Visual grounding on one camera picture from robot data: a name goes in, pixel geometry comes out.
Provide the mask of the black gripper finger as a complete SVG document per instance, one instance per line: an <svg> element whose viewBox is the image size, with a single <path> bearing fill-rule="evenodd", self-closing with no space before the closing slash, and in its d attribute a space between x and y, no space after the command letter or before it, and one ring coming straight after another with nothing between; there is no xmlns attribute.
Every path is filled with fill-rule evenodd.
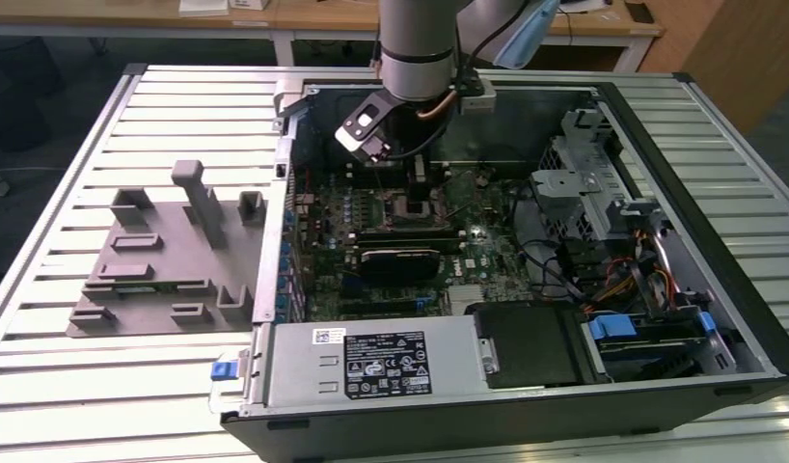
<svg viewBox="0 0 789 463"><path fill-rule="evenodd" d="M416 154L405 162L406 168L406 198L410 203L428 200L432 188L431 165L423 154Z"/></svg>

